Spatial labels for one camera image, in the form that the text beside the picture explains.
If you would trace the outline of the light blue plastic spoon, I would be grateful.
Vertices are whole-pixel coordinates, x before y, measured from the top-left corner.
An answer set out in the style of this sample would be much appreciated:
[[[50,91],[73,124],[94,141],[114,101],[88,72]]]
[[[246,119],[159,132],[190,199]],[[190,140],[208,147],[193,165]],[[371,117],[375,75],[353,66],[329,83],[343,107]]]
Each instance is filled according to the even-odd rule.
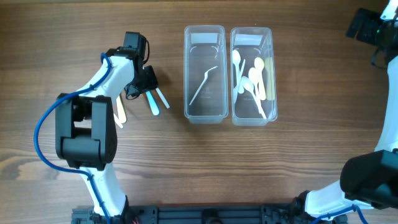
[[[235,66],[236,69],[236,87],[238,88],[238,93],[243,94],[244,93],[244,88],[241,85],[241,77],[243,74],[244,66],[246,63],[246,60],[243,60],[242,65],[240,66],[241,63],[241,56],[240,53],[237,50],[233,50],[232,52],[232,62],[233,65]]]

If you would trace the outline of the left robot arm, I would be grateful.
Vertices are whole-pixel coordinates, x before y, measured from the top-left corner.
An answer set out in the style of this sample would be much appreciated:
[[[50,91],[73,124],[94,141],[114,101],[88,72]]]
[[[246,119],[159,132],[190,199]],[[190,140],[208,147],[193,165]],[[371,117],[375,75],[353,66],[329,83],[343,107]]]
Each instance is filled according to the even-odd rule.
[[[55,109],[57,156],[86,177],[98,223],[122,223],[130,216],[112,164],[118,144],[113,104],[122,92],[135,99],[157,86],[153,68],[146,65],[148,47],[142,34],[127,32],[122,46],[101,56],[101,68],[77,96]]]

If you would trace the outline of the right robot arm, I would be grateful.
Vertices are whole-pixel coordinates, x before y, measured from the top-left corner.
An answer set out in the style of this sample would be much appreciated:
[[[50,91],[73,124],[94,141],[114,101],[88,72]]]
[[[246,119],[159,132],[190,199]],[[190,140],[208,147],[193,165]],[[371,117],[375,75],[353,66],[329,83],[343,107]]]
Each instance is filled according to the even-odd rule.
[[[363,223],[365,209],[397,208],[397,3],[390,1],[378,19],[359,9],[346,33],[386,54],[389,94],[384,126],[374,152],[349,159],[340,179],[322,189],[302,192],[289,209],[292,222],[332,222],[356,212]]]

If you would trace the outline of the yellow plastic spoon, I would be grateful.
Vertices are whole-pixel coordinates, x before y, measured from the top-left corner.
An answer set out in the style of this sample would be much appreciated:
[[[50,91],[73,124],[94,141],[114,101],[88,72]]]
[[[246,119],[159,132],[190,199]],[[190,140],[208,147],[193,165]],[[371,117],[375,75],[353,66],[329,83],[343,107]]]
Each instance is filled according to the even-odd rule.
[[[259,76],[259,83],[258,83],[258,90],[259,90],[259,98],[260,100],[264,101],[266,100],[266,89],[264,86],[264,80],[262,76],[262,70],[264,69],[264,61],[260,57],[256,57],[254,59],[254,67],[257,70],[258,76]]]

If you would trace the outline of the white spoon container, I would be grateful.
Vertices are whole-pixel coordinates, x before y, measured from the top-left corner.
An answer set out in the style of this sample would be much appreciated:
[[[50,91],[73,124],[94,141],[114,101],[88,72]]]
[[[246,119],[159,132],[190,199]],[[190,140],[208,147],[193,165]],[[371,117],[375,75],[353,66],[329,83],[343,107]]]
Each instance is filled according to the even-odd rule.
[[[257,98],[256,94],[254,93],[254,84],[252,83],[252,81],[250,81],[250,79],[248,77],[242,77],[241,78],[241,84],[242,84],[243,88],[246,91],[248,91],[248,92],[250,92],[250,94],[252,94],[252,97],[253,97],[254,102],[255,102],[255,104],[257,106],[259,114],[264,119],[266,119],[267,116],[266,116],[264,110],[262,109],[262,106],[261,106],[261,103],[260,103],[259,99]]]

